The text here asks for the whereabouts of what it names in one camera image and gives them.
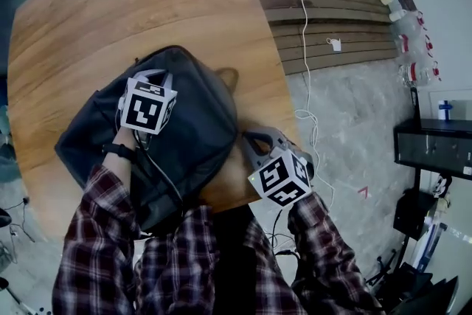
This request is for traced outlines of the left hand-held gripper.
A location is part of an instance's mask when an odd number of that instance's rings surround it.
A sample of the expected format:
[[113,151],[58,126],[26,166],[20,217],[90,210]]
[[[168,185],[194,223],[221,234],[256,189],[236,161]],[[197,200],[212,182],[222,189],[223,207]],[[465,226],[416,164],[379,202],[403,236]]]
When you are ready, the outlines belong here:
[[128,78],[124,96],[119,101],[122,127],[157,135],[168,124],[178,94],[173,90],[173,75],[169,72],[164,75],[163,86],[149,83],[161,82],[162,75],[163,69],[148,69]]

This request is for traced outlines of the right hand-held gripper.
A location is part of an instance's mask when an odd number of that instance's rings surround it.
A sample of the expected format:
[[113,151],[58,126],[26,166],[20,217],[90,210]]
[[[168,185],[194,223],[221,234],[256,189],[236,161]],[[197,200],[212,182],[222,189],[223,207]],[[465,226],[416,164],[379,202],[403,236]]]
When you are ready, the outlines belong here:
[[[287,148],[287,139],[279,129],[258,126],[247,129],[241,137],[243,154],[255,169],[248,181],[261,198],[283,209],[311,193],[308,163]],[[273,149],[263,162],[264,146]]]

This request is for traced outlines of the dark grey backpack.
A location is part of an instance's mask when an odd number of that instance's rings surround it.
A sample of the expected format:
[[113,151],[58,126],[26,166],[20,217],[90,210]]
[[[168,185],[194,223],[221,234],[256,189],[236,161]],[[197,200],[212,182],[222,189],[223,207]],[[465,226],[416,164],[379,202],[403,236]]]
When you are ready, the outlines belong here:
[[[237,136],[237,111],[221,78],[182,46],[159,49],[135,62],[96,91],[60,136],[55,152],[74,180],[84,186],[93,166],[101,164],[104,144],[120,127],[119,101],[128,78],[163,69],[177,91],[168,124],[157,134],[133,131],[136,162],[131,171],[131,202],[138,224],[152,232],[179,215],[215,177]],[[149,83],[163,86],[163,77]]]

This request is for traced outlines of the person's right forearm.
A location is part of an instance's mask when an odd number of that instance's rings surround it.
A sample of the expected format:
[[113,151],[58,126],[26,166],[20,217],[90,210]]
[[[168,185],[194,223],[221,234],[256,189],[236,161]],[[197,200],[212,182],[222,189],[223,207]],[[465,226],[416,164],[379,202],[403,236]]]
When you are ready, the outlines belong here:
[[317,194],[293,205],[288,229],[299,254],[292,289],[309,315],[385,315]]

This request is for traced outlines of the person's left forearm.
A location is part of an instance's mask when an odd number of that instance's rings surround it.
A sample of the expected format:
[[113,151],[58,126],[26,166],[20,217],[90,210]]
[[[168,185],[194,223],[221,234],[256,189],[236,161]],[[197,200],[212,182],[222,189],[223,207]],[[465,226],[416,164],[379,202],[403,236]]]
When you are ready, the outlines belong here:
[[64,238],[52,291],[54,315],[130,315],[136,279],[134,240],[139,236],[131,204],[131,162],[105,155],[89,177]]

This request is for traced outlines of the wooden table with white legs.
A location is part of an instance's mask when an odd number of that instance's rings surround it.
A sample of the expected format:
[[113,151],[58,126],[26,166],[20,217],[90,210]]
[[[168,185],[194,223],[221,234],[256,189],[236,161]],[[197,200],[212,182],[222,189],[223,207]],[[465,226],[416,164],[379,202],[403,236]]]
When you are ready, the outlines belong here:
[[241,128],[273,126],[300,141],[259,0],[26,0],[10,39],[8,110],[22,179],[48,236],[66,233],[82,195],[55,153],[59,136],[96,90],[170,45],[211,69],[238,71]]

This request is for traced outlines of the black wristband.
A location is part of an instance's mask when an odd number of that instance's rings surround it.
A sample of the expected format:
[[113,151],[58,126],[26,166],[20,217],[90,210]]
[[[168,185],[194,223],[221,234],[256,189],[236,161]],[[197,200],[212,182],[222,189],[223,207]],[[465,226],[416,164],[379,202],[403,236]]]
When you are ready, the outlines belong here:
[[113,153],[120,158],[127,159],[131,163],[136,162],[136,151],[131,150],[130,148],[126,147],[124,144],[114,144],[108,143],[104,144],[102,147],[103,155],[108,153]]

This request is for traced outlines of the person's torso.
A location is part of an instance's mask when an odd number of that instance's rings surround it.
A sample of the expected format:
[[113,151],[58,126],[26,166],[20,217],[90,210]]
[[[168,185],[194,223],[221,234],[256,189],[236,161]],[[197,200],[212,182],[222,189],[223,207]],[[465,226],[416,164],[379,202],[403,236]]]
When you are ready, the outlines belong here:
[[138,315],[305,315],[247,205],[171,218],[134,273]]

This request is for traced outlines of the brown wooden slatted steps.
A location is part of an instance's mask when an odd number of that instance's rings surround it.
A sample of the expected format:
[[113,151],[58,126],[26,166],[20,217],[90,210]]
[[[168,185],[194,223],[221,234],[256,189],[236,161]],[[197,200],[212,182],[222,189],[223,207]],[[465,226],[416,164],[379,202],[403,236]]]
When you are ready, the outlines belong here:
[[[260,0],[287,75],[375,60],[398,50],[380,0]],[[334,52],[326,38],[340,38]]]

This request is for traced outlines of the black stand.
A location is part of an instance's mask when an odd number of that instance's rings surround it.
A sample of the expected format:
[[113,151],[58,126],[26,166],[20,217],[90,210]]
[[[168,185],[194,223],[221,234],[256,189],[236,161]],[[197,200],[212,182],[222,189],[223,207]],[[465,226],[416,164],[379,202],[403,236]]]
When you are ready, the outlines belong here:
[[[412,106],[413,106],[413,109],[414,109],[414,115],[413,115],[413,121],[412,122],[413,122],[413,125],[417,126],[417,125],[420,124],[420,107],[419,107],[417,89],[416,88],[410,88],[410,95],[411,95],[411,99],[412,99]],[[415,193],[420,190],[419,186],[420,186],[420,169],[415,168],[414,169],[414,186],[412,188]],[[401,244],[400,254],[398,255],[398,258],[397,258],[397,262],[396,262],[396,265],[395,265],[395,270],[397,270],[401,265],[401,261],[402,261],[404,255],[405,255],[406,248],[408,246],[408,242],[409,242],[409,239],[410,239],[410,234],[409,233],[405,233],[405,232],[402,232],[402,233],[405,235],[405,238],[403,239],[403,242]],[[368,281],[367,281],[368,285],[373,287],[375,284],[379,283],[381,281],[381,279],[384,278],[387,275],[387,272],[390,268],[390,265],[393,262],[397,252],[393,249],[392,253],[393,253],[393,255],[390,258],[390,260],[387,262],[386,265],[384,265],[382,263],[381,257],[377,258],[377,261],[379,262],[381,269],[375,276],[368,279]]]

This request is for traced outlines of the teal cloth bundle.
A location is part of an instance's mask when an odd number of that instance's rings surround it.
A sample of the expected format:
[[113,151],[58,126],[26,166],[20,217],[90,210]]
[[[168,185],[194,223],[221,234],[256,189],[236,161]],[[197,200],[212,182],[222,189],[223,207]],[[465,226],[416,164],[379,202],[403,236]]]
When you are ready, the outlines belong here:
[[16,180],[20,176],[7,115],[7,106],[0,106],[0,183]]

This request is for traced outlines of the black glossy box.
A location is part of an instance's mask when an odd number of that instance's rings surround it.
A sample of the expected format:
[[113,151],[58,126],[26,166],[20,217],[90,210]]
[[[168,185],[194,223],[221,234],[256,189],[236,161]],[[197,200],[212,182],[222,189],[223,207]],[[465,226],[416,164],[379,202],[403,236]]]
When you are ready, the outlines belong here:
[[410,119],[393,129],[395,162],[472,181],[472,121]]

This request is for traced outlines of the black white figurine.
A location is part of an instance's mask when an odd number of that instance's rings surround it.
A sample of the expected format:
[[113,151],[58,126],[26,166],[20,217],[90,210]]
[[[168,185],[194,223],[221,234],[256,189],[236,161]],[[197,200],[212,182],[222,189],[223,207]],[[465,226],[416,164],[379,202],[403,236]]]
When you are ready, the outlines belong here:
[[452,177],[450,175],[438,175],[438,178],[434,184],[433,196],[435,198],[445,198],[451,182]]

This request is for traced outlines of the blue white board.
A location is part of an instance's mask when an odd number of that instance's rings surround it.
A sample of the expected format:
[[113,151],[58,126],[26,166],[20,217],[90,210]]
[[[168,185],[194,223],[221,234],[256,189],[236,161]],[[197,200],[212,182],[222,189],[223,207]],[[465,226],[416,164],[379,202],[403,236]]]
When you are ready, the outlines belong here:
[[442,233],[447,229],[448,226],[443,222],[432,224],[427,233],[419,240],[419,246],[415,248],[413,254],[412,266],[420,273],[426,270]]

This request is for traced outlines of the black chair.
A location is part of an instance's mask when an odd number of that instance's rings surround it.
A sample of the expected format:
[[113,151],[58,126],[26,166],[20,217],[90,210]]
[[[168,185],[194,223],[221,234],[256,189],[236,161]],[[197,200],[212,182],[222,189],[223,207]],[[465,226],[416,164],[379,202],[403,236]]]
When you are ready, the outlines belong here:
[[449,315],[458,277],[433,284],[433,274],[404,263],[388,275],[375,294],[387,315]]

